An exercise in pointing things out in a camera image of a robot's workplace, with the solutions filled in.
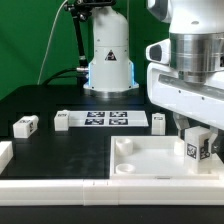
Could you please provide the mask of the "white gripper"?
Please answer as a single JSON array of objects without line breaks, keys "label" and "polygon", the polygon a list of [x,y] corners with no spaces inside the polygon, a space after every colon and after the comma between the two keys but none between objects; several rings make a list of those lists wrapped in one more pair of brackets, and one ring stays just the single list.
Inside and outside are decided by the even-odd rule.
[{"label": "white gripper", "polygon": [[213,126],[209,150],[224,152],[224,72],[206,77],[202,85],[181,80],[169,66],[150,63],[147,68],[147,93],[150,101],[173,113],[178,137],[190,127],[188,118]]}]

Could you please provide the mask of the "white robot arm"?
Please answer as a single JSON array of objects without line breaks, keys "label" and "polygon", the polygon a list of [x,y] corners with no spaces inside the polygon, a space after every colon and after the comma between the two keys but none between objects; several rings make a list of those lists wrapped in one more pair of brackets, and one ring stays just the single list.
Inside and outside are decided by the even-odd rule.
[{"label": "white robot arm", "polygon": [[[180,129],[194,119],[213,129],[210,151],[224,154],[224,0],[147,0],[169,24],[169,37],[146,48],[150,101],[174,113]],[[127,24],[97,4],[88,92],[108,96],[135,88]]]}]

